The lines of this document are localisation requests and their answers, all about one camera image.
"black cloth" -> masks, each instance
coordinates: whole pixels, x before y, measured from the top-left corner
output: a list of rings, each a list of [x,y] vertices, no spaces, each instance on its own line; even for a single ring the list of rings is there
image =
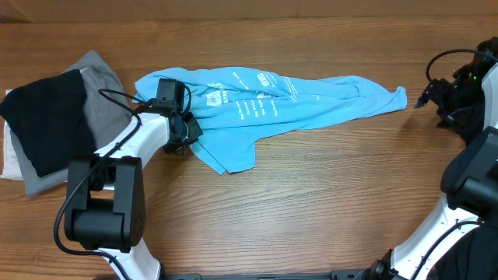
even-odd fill
[[[69,165],[73,156],[96,150],[86,123],[86,91],[78,69],[10,92],[0,114],[19,137],[39,177]]]
[[[498,230],[474,229],[439,260],[436,270],[439,280],[498,280]]]

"blue fabric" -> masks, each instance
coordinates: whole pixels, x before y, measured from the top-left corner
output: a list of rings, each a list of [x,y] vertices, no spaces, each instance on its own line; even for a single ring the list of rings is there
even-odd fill
[[[407,105],[402,87],[389,93],[357,76],[305,80],[242,67],[168,68],[137,81],[137,97],[155,97],[161,78],[182,81],[191,89],[191,112],[204,132],[191,149],[219,174],[255,167],[258,139],[403,110]]]

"gray cloth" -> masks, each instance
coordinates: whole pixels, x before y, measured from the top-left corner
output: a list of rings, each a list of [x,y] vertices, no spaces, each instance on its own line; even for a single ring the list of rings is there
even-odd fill
[[[87,95],[83,111],[85,112],[86,122],[95,138],[96,147],[98,149],[102,148],[128,126],[132,116],[118,105],[103,98],[98,93],[98,89],[113,89],[120,92],[124,92],[125,89],[116,73],[95,51],[85,54],[66,71],[73,69],[80,69],[83,77]],[[128,106],[126,97],[112,93],[109,93],[108,96]],[[16,151],[21,174],[23,175],[26,195],[33,196],[68,179],[67,168],[41,178],[38,177],[33,165],[24,154],[23,147],[17,136],[12,133],[11,137],[12,146]]]

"brown wall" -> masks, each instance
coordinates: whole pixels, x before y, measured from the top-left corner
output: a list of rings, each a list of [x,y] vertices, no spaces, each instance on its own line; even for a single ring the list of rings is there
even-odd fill
[[[498,14],[497,0],[0,0],[0,21]]]

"wooden table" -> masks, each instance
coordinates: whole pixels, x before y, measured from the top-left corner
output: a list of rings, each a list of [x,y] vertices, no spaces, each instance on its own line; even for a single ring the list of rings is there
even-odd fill
[[[319,79],[361,75],[406,110],[258,142],[257,167],[219,176],[188,153],[158,151],[144,170],[145,239],[169,273],[326,272],[365,268],[404,241],[440,196],[464,148],[436,128],[433,104],[413,110],[435,54],[496,35],[498,16],[364,17],[0,25],[0,90],[57,75],[95,49],[129,93],[155,70],[241,65]],[[450,78],[470,55],[434,65]],[[98,257],[52,240],[65,187],[36,198],[0,180],[0,278],[89,279],[112,274]],[[78,248],[78,244],[69,243]]]

